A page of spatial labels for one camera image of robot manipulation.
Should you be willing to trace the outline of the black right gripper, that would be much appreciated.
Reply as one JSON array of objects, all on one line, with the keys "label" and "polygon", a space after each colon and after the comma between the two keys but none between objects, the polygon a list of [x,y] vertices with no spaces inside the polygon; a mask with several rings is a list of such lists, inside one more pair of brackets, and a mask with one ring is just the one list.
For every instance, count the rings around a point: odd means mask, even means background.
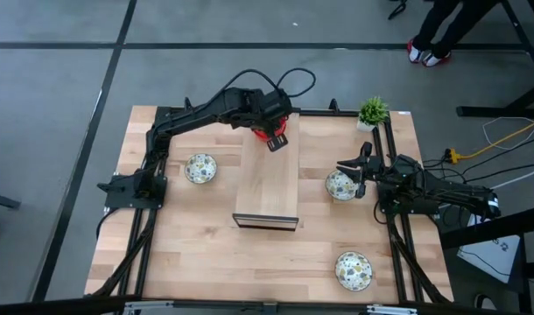
[{"label": "black right gripper", "polygon": [[365,181],[378,181],[384,174],[385,166],[378,156],[371,156],[373,145],[365,142],[360,149],[360,156],[354,159],[338,161],[337,165],[346,167],[360,167],[361,170],[353,170],[339,167],[338,170],[352,181],[359,181],[357,197],[362,198],[366,192]]}]

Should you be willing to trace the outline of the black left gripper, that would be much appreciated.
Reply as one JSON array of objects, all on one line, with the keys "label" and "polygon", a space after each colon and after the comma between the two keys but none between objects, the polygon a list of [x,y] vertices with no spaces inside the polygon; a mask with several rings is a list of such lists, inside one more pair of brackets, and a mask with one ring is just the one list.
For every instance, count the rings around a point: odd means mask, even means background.
[{"label": "black left gripper", "polygon": [[245,127],[262,132],[271,152],[288,144],[284,132],[286,120],[292,113],[292,105],[284,91],[276,89],[264,94],[260,89],[246,90],[245,109]]}]

